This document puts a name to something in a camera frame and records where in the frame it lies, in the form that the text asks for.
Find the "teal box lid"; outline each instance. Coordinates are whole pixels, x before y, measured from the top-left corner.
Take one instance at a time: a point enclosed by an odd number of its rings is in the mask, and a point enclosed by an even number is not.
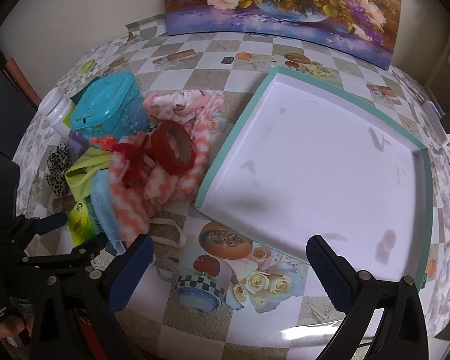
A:
[[[94,82],[85,91],[70,118],[72,130],[104,123],[120,108],[134,76],[121,71]]]

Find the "white bottle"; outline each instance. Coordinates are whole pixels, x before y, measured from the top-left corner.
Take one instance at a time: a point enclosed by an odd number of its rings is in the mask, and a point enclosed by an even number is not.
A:
[[[57,87],[49,91],[41,103],[38,111],[44,115],[50,126],[65,139],[70,134],[70,116],[75,109],[71,99],[62,95]]]

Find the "printed apple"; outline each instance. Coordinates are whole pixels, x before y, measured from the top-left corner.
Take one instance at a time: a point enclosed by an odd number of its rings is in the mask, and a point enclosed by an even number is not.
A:
[[[212,256],[202,254],[193,262],[193,269],[198,272],[204,272],[207,275],[216,278],[220,273],[220,262]]]

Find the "turquoise tin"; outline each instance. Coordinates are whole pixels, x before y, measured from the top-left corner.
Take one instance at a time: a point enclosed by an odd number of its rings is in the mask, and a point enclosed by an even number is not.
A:
[[[142,103],[133,74],[121,71],[90,85],[73,111],[70,125],[95,147],[111,150],[122,137],[146,130],[150,120]]]

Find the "blue cloth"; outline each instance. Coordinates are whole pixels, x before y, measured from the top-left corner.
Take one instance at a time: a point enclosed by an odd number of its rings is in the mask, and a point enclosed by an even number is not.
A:
[[[119,227],[112,208],[112,197],[108,183],[108,169],[99,170],[91,185],[91,204],[95,214],[102,225],[108,240],[115,248],[117,254],[125,253],[125,243],[120,241]]]

